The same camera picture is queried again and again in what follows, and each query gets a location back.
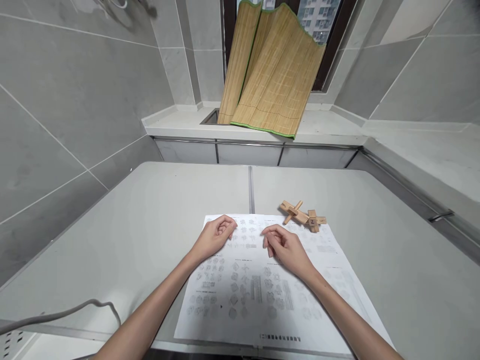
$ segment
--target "white cabinet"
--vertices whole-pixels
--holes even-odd
[[[349,163],[354,150],[285,146],[280,166],[287,168],[343,169]]]
[[[216,164],[215,140],[156,138],[161,157],[167,163]]]
[[[219,140],[218,162],[227,165],[277,166],[282,143],[229,143]]]

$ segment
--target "instruction sheet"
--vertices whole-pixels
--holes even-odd
[[[219,216],[208,215],[205,223]],[[175,338],[351,354],[315,295],[263,248],[262,230],[280,224],[298,235],[315,268],[393,345],[328,224],[313,233],[293,220],[283,225],[284,216],[229,216],[238,227],[232,239],[191,274]]]

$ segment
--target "gray cable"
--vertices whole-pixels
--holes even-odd
[[[75,306],[75,307],[71,308],[70,310],[56,312],[56,313],[48,314],[48,315],[40,315],[40,316],[29,317],[29,318],[26,318],[26,319],[23,319],[23,320],[20,320],[20,321],[15,321],[15,322],[12,322],[8,325],[2,326],[2,327],[0,327],[0,336],[2,336],[3,334],[9,333],[13,330],[26,327],[28,325],[48,323],[48,322],[51,322],[51,321],[54,321],[54,320],[64,318],[68,315],[72,315],[73,313],[76,313],[78,310],[83,309],[84,307],[86,307],[89,304],[95,305],[97,308],[103,308],[103,307],[106,307],[106,306],[110,307],[111,312],[113,313],[113,315],[115,316],[115,318],[118,322],[118,326],[120,326],[122,324],[122,322],[120,320],[119,313],[115,309],[115,306],[114,306],[113,303],[111,303],[110,301],[100,302],[97,299],[90,299],[90,300],[85,301],[84,303],[81,303],[78,306]]]

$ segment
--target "left hand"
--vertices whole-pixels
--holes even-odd
[[[190,254],[199,263],[218,252],[227,239],[232,238],[232,233],[237,223],[231,217],[222,215],[205,224],[200,236],[190,250]]]

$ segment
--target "table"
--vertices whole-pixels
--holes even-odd
[[[303,210],[327,217],[402,355],[477,357],[480,268],[376,179],[357,170],[144,163],[0,291],[0,319],[58,312],[97,298],[112,301],[124,321],[190,249],[205,215],[246,214],[250,208],[278,215],[282,200],[303,200]],[[317,358],[174,339],[184,293],[185,287],[154,348]],[[106,340],[116,328],[109,309],[88,306],[28,330]]]
[[[480,267],[370,174],[254,167],[253,184],[257,214],[303,200],[327,218],[405,359],[479,357]]]

